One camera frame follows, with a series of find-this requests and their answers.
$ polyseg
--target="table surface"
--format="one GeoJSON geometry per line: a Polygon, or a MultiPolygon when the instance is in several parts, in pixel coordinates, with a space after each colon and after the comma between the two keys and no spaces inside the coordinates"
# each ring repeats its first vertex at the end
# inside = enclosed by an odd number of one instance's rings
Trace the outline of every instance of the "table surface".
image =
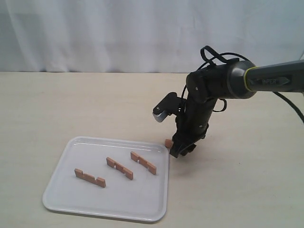
{"type": "MultiPolygon", "coordinates": [[[[304,128],[273,93],[228,100],[205,140],[170,157],[168,206],[159,222],[58,214],[42,194],[67,142],[78,135],[163,143],[174,117],[152,109],[179,95],[185,74],[0,73],[1,227],[304,226],[304,128]]],[[[302,111],[302,94],[288,94],[302,111]]]]}

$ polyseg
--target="yellow ring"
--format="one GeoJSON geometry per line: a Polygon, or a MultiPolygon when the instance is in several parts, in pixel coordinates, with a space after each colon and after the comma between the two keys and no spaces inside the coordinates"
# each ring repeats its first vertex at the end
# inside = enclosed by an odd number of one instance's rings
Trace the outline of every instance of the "yellow ring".
{"type": "Polygon", "coordinates": [[[251,89],[248,88],[247,81],[246,81],[246,75],[247,75],[247,72],[248,72],[249,70],[254,69],[254,68],[257,68],[257,66],[254,66],[254,67],[252,67],[252,68],[247,69],[247,70],[245,71],[245,73],[244,73],[244,84],[245,84],[245,87],[246,87],[247,90],[249,90],[249,91],[251,91],[251,92],[253,92],[253,91],[252,91],[251,89]]]}

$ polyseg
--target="white tray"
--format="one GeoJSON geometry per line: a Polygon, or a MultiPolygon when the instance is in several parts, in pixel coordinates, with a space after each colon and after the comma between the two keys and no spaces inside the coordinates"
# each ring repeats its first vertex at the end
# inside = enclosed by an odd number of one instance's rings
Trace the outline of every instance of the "white tray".
{"type": "Polygon", "coordinates": [[[43,194],[44,206],[53,211],[144,222],[166,213],[169,152],[148,142],[79,136],[66,146],[43,194]],[[131,160],[134,151],[157,167],[156,175],[131,160]],[[110,157],[133,171],[134,179],[106,164],[110,157]],[[101,188],[75,176],[74,169],[101,177],[101,188]]]}

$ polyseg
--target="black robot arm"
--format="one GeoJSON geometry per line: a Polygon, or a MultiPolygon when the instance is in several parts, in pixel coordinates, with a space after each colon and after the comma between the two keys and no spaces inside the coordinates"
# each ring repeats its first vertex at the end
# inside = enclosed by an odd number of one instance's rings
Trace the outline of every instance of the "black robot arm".
{"type": "Polygon", "coordinates": [[[176,115],[177,131],[170,149],[170,154],[176,158],[193,151],[195,142],[205,138],[218,99],[226,105],[227,98],[247,99],[257,91],[304,92],[304,61],[256,67],[246,58],[244,61],[239,58],[227,60],[209,46],[202,48],[201,55],[209,65],[187,76],[187,99],[172,92],[153,109],[158,122],[168,115],[176,115]],[[207,59],[205,50],[214,57],[207,59]],[[215,58],[224,64],[216,65],[212,61],[215,58]]]}

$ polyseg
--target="white backdrop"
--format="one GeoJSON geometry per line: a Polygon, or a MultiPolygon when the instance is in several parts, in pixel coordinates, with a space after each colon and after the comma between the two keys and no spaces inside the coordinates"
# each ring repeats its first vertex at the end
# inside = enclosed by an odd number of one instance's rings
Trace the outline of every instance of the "white backdrop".
{"type": "Polygon", "coordinates": [[[189,72],[300,59],[304,0],[0,0],[0,71],[189,72]]]}

